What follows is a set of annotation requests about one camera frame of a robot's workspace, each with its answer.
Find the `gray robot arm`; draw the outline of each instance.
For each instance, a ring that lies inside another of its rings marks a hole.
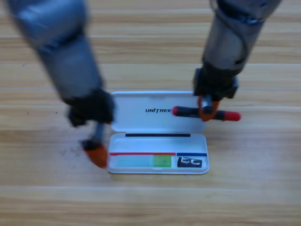
[[[233,98],[243,70],[266,20],[281,0],[210,0],[214,19],[194,78],[194,95],[202,98],[202,119],[214,117],[224,97]]]
[[[22,36],[41,60],[60,98],[70,106],[73,126],[96,121],[94,136],[84,149],[103,149],[103,124],[113,121],[114,102],[86,35],[84,0],[6,0]]]

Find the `green label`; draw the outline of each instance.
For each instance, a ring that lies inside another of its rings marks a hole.
[[[171,167],[171,156],[154,155],[154,167]]]

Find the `red handle tool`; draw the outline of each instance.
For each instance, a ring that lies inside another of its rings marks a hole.
[[[181,117],[192,117],[192,118],[200,118],[198,114],[198,108],[193,107],[174,107],[173,115],[181,116]],[[239,121],[241,118],[240,113],[238,112],[228,112],[228,111],[217,111],[216,115],[213,117],[215,120],[221,121]]]

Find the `open white case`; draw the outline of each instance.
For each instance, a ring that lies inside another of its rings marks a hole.
[[[197,107],[191,91],[112,93],[116,104],[107,169],[111,173],[204,174],[209,170],[205,123],[173,116]]]

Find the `wooden table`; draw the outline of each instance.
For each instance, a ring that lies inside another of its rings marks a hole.
[[[208,0],[89,3],[108,91],[191,90]],[[300,226],[300,0],[284,0],[266,23],[239,82],[221,109],[242,120],[210,121],[204,131],[207,174],[112,175],[82,153],[91,126],[69,125],[1,6],[0,226]]]

